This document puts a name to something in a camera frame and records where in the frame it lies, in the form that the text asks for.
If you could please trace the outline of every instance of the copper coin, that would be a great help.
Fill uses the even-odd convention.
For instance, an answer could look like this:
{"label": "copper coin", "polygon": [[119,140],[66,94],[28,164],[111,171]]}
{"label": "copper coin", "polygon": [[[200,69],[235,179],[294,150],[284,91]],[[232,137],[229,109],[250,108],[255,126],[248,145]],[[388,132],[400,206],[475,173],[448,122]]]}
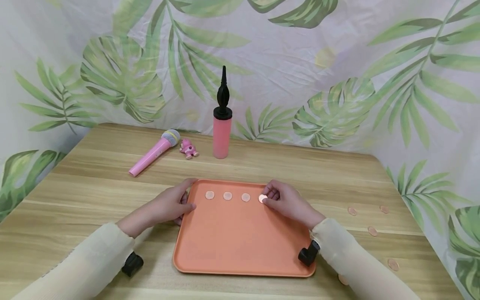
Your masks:
{"label": "copper coin", "polygon": [[211,200],[215,197],[215,193],[213,191],[208,191],[205,193],[205,198],[207,198],[208,200]]}
{"label": "copper coin", "polygon": [[388,259],[388,266],[390,267],[390,269],[394,270],[395,272],[397,272],[398,270],[400,270],[400,266],[398,265],[398,263],[396,262],[396,260],[393,259],[393,258],[389,258],[389,259]]}
{"label": "copper coin", "polygon": [[372,226],[368,227],[368,233],[370,233],[373,237],[376,237],[378,235],[377,230],[375,228],[373,228]]}
{"label": "copper coin", "polygon": [[230,193],[230,192],[223,193],[223,199],[225,199],[227,201],[231,200],[232,199],[232,193]]}
{"label": "copper coin", "polygon": [[250,195],[247,194],[247,193],[243,193],[243,194],[241,195],[241,199],[242,199],[242,201],[244,201],[244,202],[248,202],[248,201],[250,201]]}
{"label": "copper coin", "polygon": [[388,213],[390,212],[390,209],[388,209],[388,207],[383,206],[383,205],[380,206],[380,210],[381,210],[382,213],[384,213],[384,214],[388,214]]}
{"label": "copper coin", "polygon": [[353,207],[349,207],[348,208],[348,213],[351,214],[352,216],[356,216],[357,215],[357,210]]}
{"label": "copper coin", "polygon": [[263,203],[265,198],[268,198],[268,197],[265,196],[264,194],[260,194],[260,196],[258,196],[258,201],[260,201],[260,203]]}
{"label": "copper coin", "polygon": [[341,282],[344,286],[347,286],[347,285],[348,285],[348,280],[347,280],[344,276],[341,276],[340,274],[338,274],[338,280],[340,280],[340,282]]}

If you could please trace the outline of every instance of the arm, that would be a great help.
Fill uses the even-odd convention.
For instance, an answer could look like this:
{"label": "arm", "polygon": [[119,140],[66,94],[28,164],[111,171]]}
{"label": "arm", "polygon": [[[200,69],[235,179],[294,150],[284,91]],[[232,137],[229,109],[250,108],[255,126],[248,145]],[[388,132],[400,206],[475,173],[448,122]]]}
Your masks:
{"label": "arm", "polygon": [[334,219],[314,210],[292,186],[272,180],[264,204],[303,223],[320,246],[320,255],[362,299],[419,299],[398,277],[377,261]]}
{"label": "arm", "polygon": [[174,220],[195,209],[187,204],[187,179],[163,191],[116,224],[108,223],[80,243],[61,263],[12,300],[85,300],[98,295],[125,264],[137,238],[155,224]]}

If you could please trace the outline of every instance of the pink toy microphone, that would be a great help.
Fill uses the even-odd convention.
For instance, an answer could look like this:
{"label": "pink toy microphone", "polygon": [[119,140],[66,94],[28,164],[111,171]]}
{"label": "pink toy microphone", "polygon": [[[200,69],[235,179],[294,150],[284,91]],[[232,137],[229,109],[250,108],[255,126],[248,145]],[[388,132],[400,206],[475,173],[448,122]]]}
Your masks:
{"label": "pink toy microphone", "polygon": [[218,107],[213,110],[213,156],[223,159],[228,155],[233,112],[227,107],[230,92],[227,87],[227,69],[223,66],[222,82],[216,94]]}
{"label": "pink toy microphone", "polygon": [[130,171],[128,171],[133,177],[137,177],[140,172],[142,172],[147,166],[149,166],[153,161],[167,151],[170,147],[174,147],[178,144],[180,139],[180,134],[175,129],[169,129],[162,134],[162,138],[158,143],[153,146],[147,154],[145,154],[142,159],[140,159],[135,166],[133,166]]}

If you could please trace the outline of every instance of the hand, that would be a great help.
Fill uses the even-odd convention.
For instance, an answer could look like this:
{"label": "hand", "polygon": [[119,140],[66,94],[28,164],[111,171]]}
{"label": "hand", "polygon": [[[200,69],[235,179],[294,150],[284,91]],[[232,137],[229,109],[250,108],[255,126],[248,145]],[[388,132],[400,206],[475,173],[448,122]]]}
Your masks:
{"label": "hand", "polygon": [[135,239],[145,229],[158,223],[173,220],[180,225],[183,215],[196,208],[195,204],[187,203],[186,192],[196,181],[195,178],[188,178],[176,186],[167,188],[157,197],[118,221],[117,226]]}
{"label": "hand", "polygon": [[268,197],[264,199],[265,205],[304,224],[310,230],[325,219],[289,184],[272,180],[264,187],[263,194]]}

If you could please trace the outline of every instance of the pink toy figure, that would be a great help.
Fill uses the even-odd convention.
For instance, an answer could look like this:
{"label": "pink toy figure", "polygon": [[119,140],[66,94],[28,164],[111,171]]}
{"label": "pink toy figure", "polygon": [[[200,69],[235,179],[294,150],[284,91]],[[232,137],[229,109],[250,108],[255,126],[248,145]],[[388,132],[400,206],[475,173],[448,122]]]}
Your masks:
{"label": "pink toy figure", "polygon": [[192,156],[197,157],[200,154],[189,139],[182,139],[180,143],[180,152],[185,153],[186,159],[191,159]]}

